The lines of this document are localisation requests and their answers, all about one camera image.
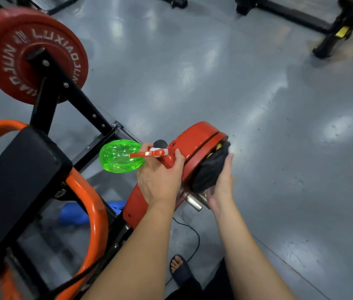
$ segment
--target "screw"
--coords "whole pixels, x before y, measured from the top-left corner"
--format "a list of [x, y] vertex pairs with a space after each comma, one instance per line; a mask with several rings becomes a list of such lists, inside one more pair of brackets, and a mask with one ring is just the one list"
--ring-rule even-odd
[[65, 189], [59, 190], [55, 195], [54, 198], [58, 199], [61, 198], [63, 195], [65, 195], [67, 191]]

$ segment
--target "person's right arm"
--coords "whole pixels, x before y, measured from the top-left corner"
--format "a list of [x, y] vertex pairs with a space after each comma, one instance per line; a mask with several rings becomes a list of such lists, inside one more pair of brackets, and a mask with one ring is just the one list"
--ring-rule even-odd
[[213, 193], [208, 197], [225, 246], [226, 268], [235, 299], [295, 300], [290, 288], [254, 242], [233, 201], [232, 158], [232, 154], [226, 158]]

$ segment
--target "forearm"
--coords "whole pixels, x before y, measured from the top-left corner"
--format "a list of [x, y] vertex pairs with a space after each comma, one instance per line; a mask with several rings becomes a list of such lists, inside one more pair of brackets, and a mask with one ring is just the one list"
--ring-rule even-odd
[[164, 297], [174, 207], [149, 207], [139, 226], [86, 293], [84, 300]]
[[216, 215], [236, 300], [296, 299], [254, 242], [232, 199]]

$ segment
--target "floor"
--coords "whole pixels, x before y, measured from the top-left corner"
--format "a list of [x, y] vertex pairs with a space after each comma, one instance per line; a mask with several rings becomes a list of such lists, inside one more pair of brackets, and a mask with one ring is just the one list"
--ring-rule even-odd
[[[328, 20], [339, 11], [336, 0], [282, 1]], [[142, 141], [171, 141], [203, 120], [227, 133], [235, 201], [265, 255], [299, 299], [353, 299], [353, 36], [317, 60], [310, 51], [320, 34], [258, 9], [240, 17], [234, 0], [189, 0], [184, 10], [84, 0], [56, 18], [85, 46], [83, 90], [109, 121]], [[30, 113], [0, 91], [0, 119]], [[98, 134], [67, 103], [53, 126], [50, 137], [70, 158]], [[126, 199], [136, 182], [97, 162], [84, 176], [106, 200]], [[200, 234], [190, 266], [205, 286], [224, 254], [214, 217], [185, 204], [175, 216]], [[22, 237], [51, 287], [70, 277], [88, 239], [86, 228], [59, 233], [77, 257], [61, 271], [61, 251], [36, 252], [42, 237], [33, 230]], [[169, 257], [196, 246], [194, 232], [173, 223]], [[166, 294], [175, 288], [170, 282]]]

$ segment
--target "black slide sandal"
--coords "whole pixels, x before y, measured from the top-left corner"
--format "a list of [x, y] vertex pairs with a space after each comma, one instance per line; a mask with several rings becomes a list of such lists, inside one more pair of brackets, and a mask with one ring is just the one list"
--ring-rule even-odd
[[[171, 262], [175, 259], [176, 256], [179, 256], [183, 263], [173, 273], [171, 270]], [[174, 257], [172, 257], [170, 261], [170, 273], [179, 287], [181, 287], [189, 278], [194, 277], [192, 271], [190, 270], [188, 262], [186, 262], [186, 260], [181, 255], [175, 255]]]

